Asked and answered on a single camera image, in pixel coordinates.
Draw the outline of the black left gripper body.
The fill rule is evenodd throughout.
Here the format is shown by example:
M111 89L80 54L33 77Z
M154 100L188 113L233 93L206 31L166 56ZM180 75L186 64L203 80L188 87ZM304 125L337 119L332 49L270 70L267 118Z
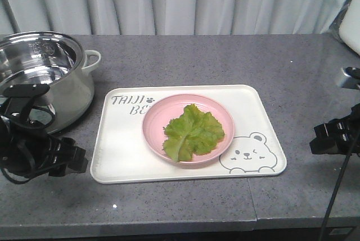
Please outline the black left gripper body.
M59 178L86 172L86 150L76 146L73 138L54 139L53 143L45 167L48 176Z

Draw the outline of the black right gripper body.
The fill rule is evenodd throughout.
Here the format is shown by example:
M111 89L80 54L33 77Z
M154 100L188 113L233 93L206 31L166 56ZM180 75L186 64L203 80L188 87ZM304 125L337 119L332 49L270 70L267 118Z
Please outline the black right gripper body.
M348 116L330 120L314 127L316 137L310 142L313 154L343 154L346 155L353 142L351 153L359 154L359 104L351 108Z

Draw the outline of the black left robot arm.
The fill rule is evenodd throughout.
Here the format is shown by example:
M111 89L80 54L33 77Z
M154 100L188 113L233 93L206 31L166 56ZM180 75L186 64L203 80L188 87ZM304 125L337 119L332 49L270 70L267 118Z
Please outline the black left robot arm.
M25 184L44 174L63 177L85 173L85 155L72 138L59 139L34 124L21 126L1 116L1 173L14 184Z

